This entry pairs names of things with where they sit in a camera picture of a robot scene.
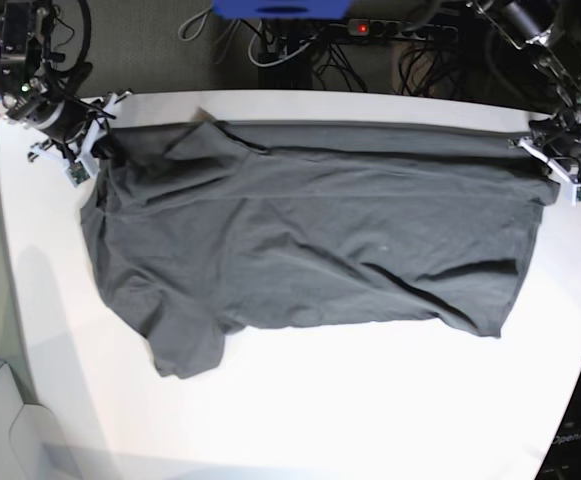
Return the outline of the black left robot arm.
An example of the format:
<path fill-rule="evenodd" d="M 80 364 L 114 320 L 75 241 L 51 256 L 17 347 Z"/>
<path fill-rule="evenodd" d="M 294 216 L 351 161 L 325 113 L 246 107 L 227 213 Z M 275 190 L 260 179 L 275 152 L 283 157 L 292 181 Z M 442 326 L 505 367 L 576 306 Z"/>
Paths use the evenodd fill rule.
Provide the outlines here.
<path fill-rule="evenodd" d="M 492 31 L 525 53 L 547 78 L 560 104 L 545 120 L 530 123 L 543 153 L 581 155 L 581 1 L 469 1 Z"/>

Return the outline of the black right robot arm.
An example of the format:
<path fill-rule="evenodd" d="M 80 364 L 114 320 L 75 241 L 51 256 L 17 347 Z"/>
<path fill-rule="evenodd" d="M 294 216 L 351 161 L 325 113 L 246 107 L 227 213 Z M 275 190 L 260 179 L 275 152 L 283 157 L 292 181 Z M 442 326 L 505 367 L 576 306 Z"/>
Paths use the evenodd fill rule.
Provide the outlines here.
<path fill-rule="evenodd" d="M 83 26 L 74 64 L 58 65 L 65 56 L 52 46 L 58 22 L 51 1 L 8 1 L 0 16 L 0 107 L 5 117 L 34 128 L 50 140 L 74 141 L 88 123 L 107 114 L 77 96 L 92 71 L 87 61 L 92 38 L 91 10 L 78 3 Z"/>

